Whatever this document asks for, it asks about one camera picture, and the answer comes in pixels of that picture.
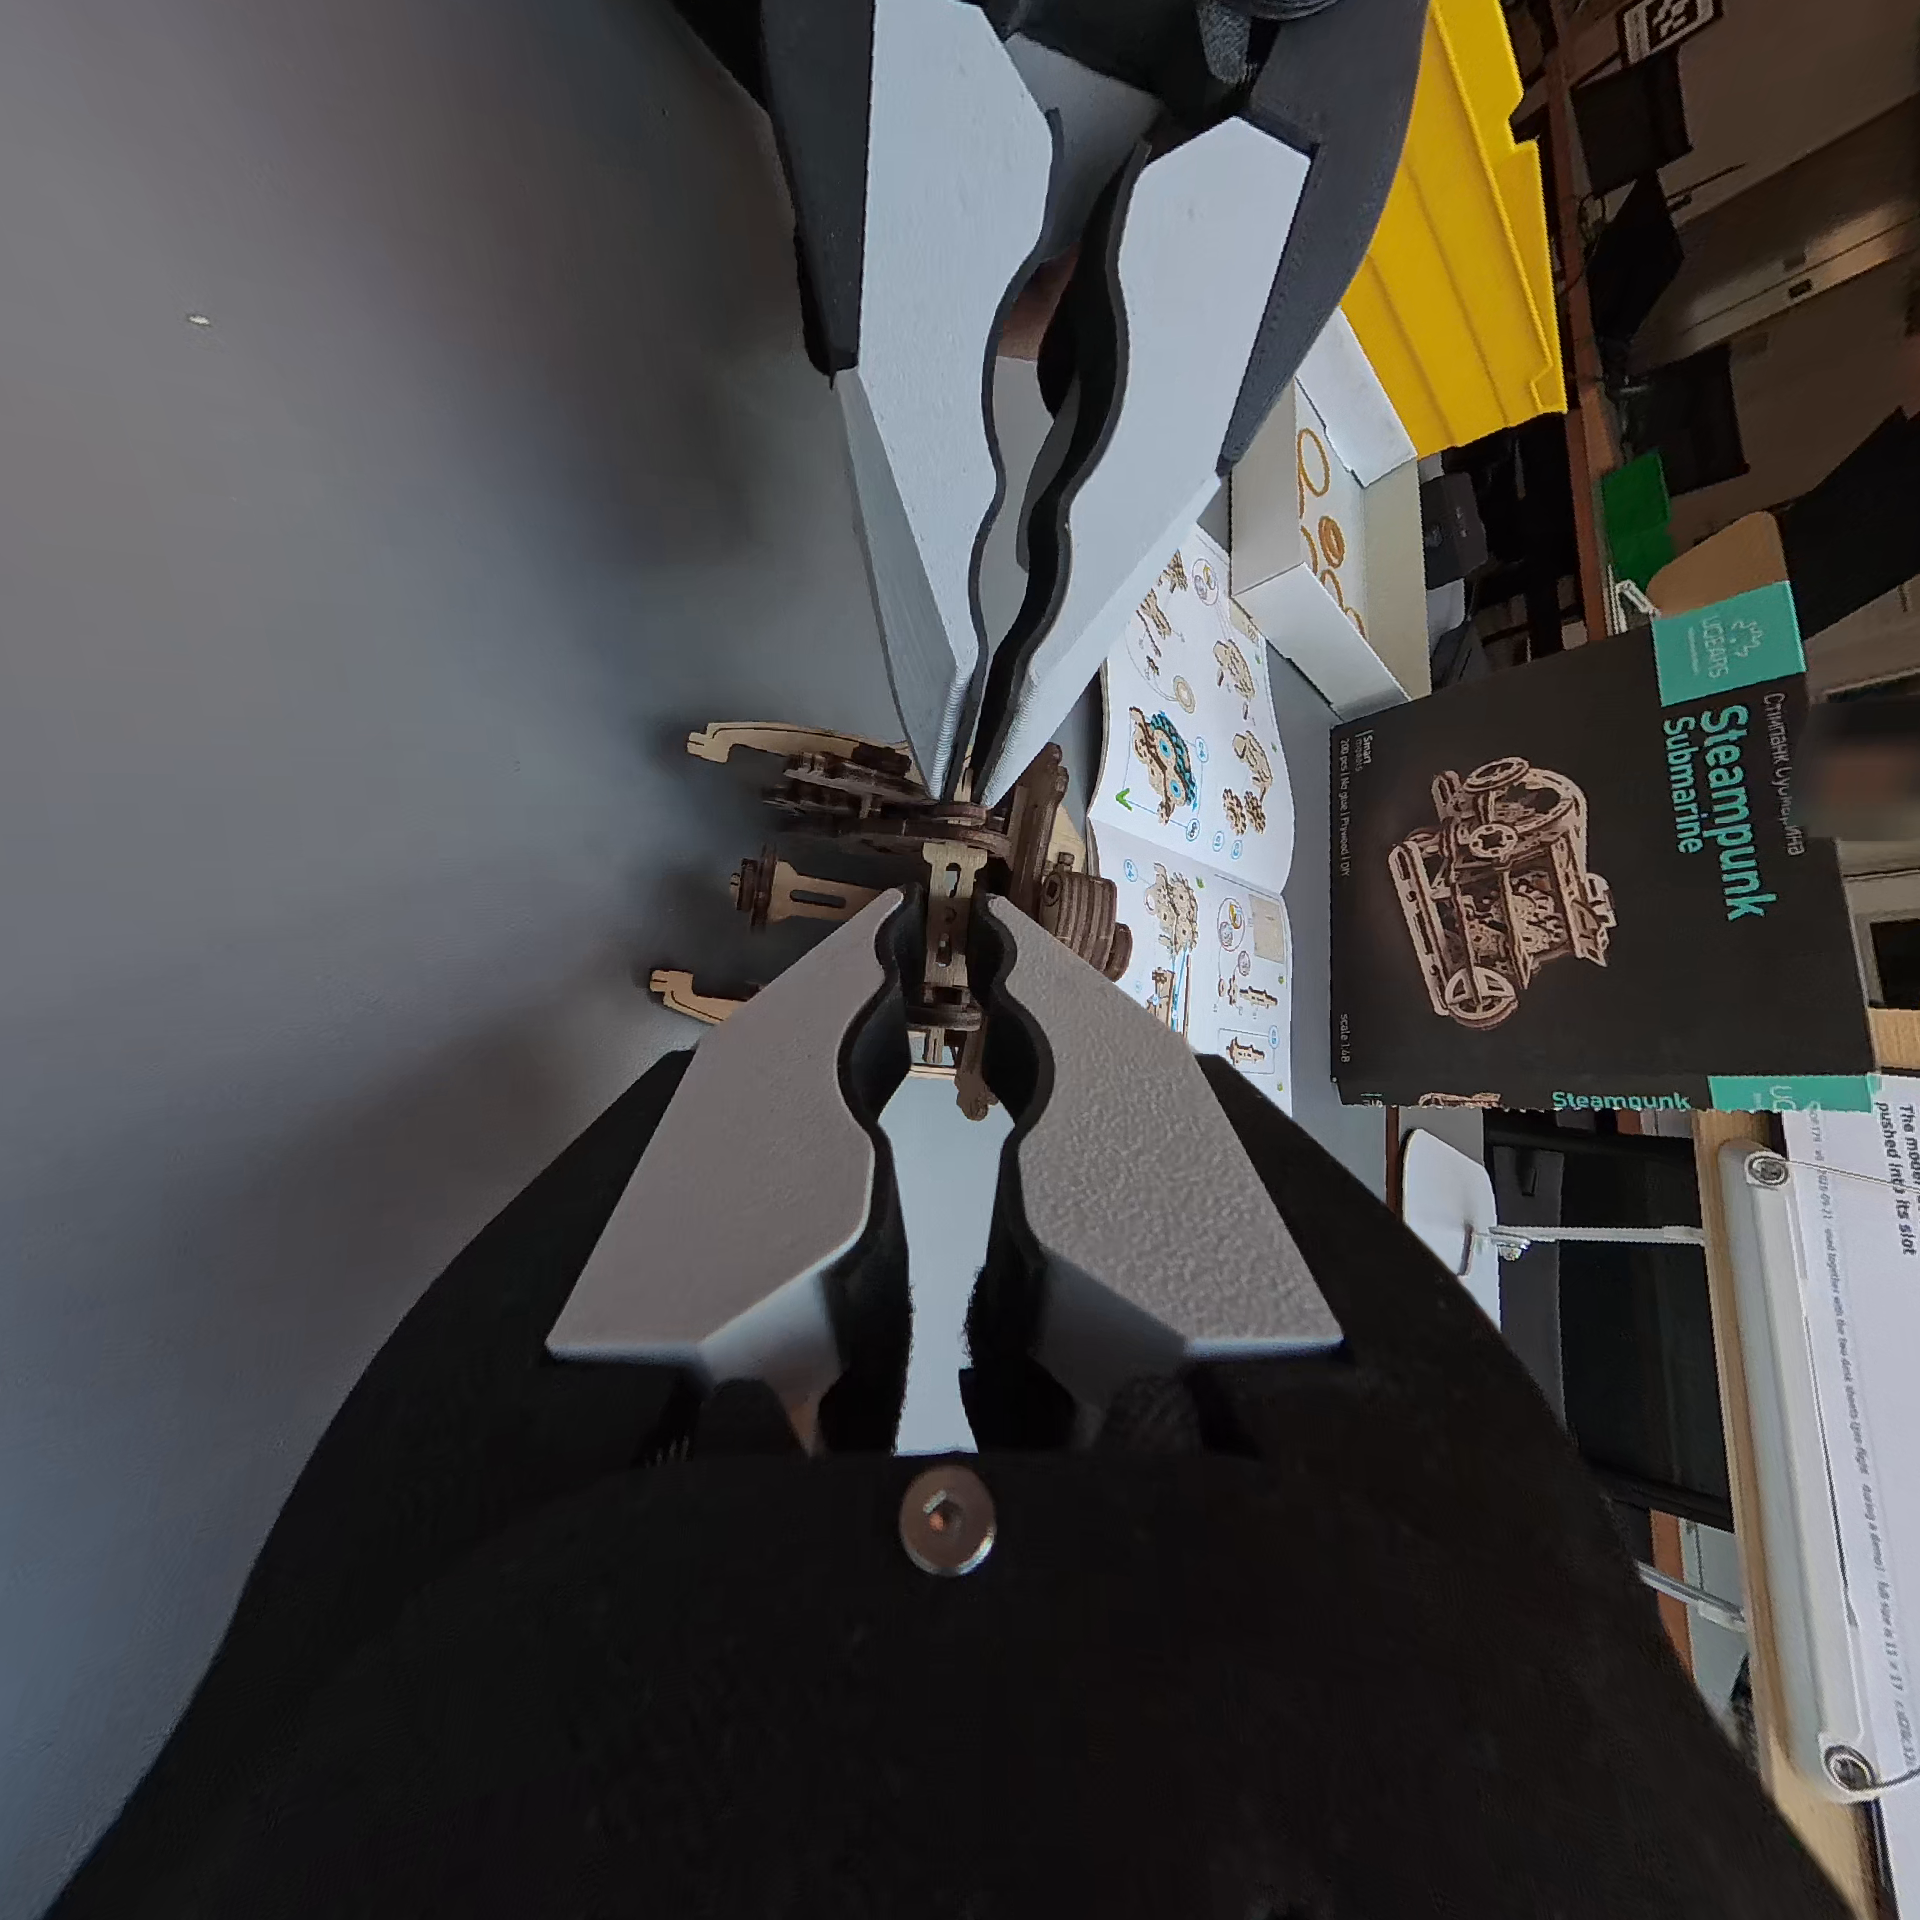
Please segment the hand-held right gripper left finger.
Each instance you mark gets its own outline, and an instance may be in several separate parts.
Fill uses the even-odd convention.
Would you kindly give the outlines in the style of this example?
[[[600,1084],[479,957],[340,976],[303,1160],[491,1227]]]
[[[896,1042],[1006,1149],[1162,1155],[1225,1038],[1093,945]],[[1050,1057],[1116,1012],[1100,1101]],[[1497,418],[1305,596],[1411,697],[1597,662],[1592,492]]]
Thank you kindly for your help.
[[[562,1308],[549,1354],[753,1378],[828,1450],[893,1454],[910,1252],[880,1125],[910,1077],[910,889],[716,1024]]]

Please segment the wooden submarine model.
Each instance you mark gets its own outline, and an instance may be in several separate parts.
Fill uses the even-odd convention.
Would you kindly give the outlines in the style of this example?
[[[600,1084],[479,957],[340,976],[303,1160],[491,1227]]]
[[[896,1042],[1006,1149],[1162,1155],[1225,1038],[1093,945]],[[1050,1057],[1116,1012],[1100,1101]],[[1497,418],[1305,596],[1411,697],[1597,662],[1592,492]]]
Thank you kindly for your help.
[[[1117,886],[1096,872],[1069,824],[1069,773],[1048,744],[1007,799],[940,799],[907,744],[778,723],[716,723],[687,736],[687,755],[779,759],[765,803],[806,838],[831,842],[886,866],[890,886],[925,882],[925,957],[907,971],[912,1077],[948,1079],[957,1108],[982,1121],[986,1012],[972,991],[968,941],[982,900],[1007,900],[1045,936],[1107,983],[1129,972],[1135,936],[1117,917]]]

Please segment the white cardboard box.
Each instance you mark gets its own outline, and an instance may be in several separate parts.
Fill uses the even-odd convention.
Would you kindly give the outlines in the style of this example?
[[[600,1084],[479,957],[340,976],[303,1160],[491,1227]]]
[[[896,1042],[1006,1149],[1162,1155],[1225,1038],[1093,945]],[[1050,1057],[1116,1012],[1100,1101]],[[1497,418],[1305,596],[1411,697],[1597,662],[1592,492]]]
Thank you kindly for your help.
[[[1232,587],[1340,718],[1426,697],[1418,454],[1344,313],[1232,474]]]

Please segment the white paper holder bar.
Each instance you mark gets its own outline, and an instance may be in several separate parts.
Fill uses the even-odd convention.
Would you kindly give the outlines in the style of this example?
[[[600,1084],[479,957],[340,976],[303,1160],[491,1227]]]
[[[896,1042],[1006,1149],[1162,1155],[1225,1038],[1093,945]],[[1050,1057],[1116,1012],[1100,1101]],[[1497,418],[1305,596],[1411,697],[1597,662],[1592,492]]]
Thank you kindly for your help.
[[[1836,1337],[1818,1287],[1792,1162],[1752,1140],[1718,1149],[1734,1249],[1763,1559],[1796,1769],[1836,1804],[1885,1790],[1875,1668],[1880,1600],[1843,1448]]]

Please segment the yellow plastic bin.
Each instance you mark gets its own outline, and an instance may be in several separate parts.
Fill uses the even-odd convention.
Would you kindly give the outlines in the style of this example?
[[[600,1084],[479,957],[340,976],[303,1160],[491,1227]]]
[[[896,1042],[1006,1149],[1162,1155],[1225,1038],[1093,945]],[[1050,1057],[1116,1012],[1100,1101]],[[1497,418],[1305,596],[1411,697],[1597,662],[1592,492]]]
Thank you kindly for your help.
[[[1497,5],[1429,5],[1403,165],[1340,309],[1413,454],[1567,414],[1542,161]]]

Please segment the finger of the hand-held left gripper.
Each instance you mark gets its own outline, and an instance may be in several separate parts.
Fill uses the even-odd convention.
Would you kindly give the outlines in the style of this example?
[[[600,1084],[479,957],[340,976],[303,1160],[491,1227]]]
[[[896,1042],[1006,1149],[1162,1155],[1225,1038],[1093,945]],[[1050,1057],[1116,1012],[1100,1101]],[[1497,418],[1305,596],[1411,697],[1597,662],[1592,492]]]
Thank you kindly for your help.
[[[1077,377],[1021,512],[972,799],[1000,803],[1218,491],[1307,157],[1242,116],[1122,170],[1064,304]]]
[[[948,796],[986,680],[978,555],[1006,472],[991,362],[1059,156],[972,5],[876,5],[857,364],[839,377],[899,724]]]

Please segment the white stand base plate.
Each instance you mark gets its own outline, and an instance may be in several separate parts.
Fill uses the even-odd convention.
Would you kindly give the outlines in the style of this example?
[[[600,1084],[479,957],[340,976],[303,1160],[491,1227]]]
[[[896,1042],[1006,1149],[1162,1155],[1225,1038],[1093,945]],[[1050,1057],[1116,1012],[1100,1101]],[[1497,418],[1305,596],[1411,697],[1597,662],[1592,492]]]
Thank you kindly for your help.
[[[1503,1325],[1503,1267],[1533,1247],[1688,1247],[1694,1252],[1709,1247],[1709,1234],[1686,1225],[1620,1230],[1503,1225],[1496,1184],[1484,1166],[1424,1129],[1409,1129],[1403,1140],[1403,1217],[1493,1325]]]

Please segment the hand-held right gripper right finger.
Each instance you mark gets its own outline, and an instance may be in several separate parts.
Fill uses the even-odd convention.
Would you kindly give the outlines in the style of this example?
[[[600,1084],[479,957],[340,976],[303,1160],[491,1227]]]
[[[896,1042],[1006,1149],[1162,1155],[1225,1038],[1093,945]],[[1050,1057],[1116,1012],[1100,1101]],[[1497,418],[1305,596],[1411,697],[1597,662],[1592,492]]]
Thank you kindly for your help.
[[[1199,1055],[1006,900],[970,961],[982,1084],[1012,1121],[968,1308],[978,1454],[1069,1448],[1192,1362],[1337,1354]]]

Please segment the grey desk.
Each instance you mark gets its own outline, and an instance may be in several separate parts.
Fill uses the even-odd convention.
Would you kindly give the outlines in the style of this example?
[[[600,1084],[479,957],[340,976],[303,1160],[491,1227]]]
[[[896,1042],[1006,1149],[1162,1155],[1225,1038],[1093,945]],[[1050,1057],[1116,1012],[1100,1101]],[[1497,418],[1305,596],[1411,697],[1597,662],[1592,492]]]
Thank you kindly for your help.
[[[2,5],[2,1918],[662,1048],[662,728],[757,671],[890,703],[669,5]]]

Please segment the illustrated instruction booklet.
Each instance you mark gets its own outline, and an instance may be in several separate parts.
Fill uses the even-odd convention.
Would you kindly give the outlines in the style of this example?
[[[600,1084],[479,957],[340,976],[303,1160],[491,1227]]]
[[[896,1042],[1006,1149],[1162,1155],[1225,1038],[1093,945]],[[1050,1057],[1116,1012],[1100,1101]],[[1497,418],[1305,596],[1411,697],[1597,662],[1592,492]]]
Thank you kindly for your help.
[[[1135,938],[1122,988],[1199,1055],[1291,1108],[1294,803],[1265,642],[1232,558],[1192,527],[1100,671],[1104,713],[1088,835]]]

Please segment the green plastic bin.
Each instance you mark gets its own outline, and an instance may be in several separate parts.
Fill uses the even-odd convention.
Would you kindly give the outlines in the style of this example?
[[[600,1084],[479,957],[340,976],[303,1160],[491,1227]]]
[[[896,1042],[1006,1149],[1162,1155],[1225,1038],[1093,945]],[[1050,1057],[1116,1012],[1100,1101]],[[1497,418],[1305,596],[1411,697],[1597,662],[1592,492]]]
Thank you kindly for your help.
[[[1672,500],[1660,447],[1597,480],[1597,520],[1614,576],[1651,589],[1653,576],[1675,560]]]

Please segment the black model kit box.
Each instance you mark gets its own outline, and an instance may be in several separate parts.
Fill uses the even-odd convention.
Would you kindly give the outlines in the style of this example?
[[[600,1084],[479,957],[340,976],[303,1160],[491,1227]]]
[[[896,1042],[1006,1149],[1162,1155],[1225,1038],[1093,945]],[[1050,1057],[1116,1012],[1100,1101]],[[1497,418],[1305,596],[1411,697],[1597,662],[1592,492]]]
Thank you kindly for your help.
[[[1351,1105],[1870,1111],[1880,1089],[1774,582],[1332,736]]]

